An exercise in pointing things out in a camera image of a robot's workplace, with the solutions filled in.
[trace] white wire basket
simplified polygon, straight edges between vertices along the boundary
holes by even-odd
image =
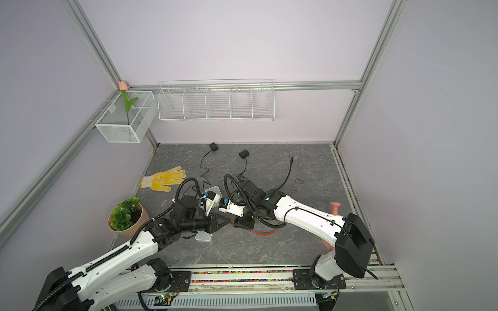
[[[126,91],[126,96],[129,100],[138,97],[128,112],[129,123],[125,101],[120,94],[95,124],[108,142],[140,143],[157,114],[151,91]]]
[[[159,119],[178,121],[274,120],[272,80],[159,82]]]

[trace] table surface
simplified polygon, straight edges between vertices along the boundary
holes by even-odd
[[[239,152],[249,151],[247,157],[248,178],[263,190],[278,185],[287,174],[290,156],[294,157],[292,172],[287,183],[280,189],[295,200],[322,211],[331,211],[330,202],[340,202],[339,214],[352,212],[329,144],[220,144],[219,150],[209,153],[203,167],[212,186],[219,186],[225,195],[223,176],[239,174],[245,160]],[[199,167],[202,157],[210,150],[207,145],[160,145],[146,176],[181,166],[187,177],[198,179],[202,187],[205,170]],[[154,216],[171,204],[178,186],[171,192],[139,189],[137,196],[149,215]],[[190,189],[186,193],[193,195]],[[256,221],[254,230],[269,233],[273,229]],[[129,238],[119,236],[115,247]],[[226,225],[213,234],[211,242],[198,242],[195,238],[183,239],[169,245],[151,258],[161,258],[166,264],[275,264],[311,265],[319,254],[329,250],[316,235],[289,224],[269,236]]]

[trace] yellow glove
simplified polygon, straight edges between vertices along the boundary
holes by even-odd
[[[142,178],[142,183],[140,187],[151,188],[157,191],[170,192],[171,187],[166,185],[179,185],[183,182],[183,178],[186,178],[185,170],[182,170],[181,166],[177,166],[166,172],[155,173],[152,176],[145,176]]]

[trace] red wire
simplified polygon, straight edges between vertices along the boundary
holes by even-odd
[[[269,236],[269,235],[271,235],[271,234],[275,233],[275,231],[277,231],[277,229],[273,230],[273,231],[272,231],[272,232],[270,232],[270,233],[259,233],[259,232],[256,232],[256,231],[251,230],[251,232],[252,232],[252,233],[255,233],[255,234],[257,234],[257,235],[262,235],[262,236]]]

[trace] white wall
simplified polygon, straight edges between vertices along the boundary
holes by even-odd
[[[416,310],[498,305],[497,15],[410,1],[340,146]]]
[[[113,91],[58,0],[0,9],[0,217]]]
[[[359,80],[391,0],[81,0],[121,76]]]
[[[274,121],[164,123],[151,129],[160,143],[333,141],[351,90],[275,92]]]
[[[150,152],[147,141],[111,144],[94,131],[0,251],[2,310],[31,310],[48,273],[107,252],[109,214],[133,194]]]
[[[3,1],[0,42],[1,217],[113,87],[58,0]],[[0,250],[0,309],[32,309],[49,272],[107,251],[107,217],[132,195],[150,152],[94,131]]]

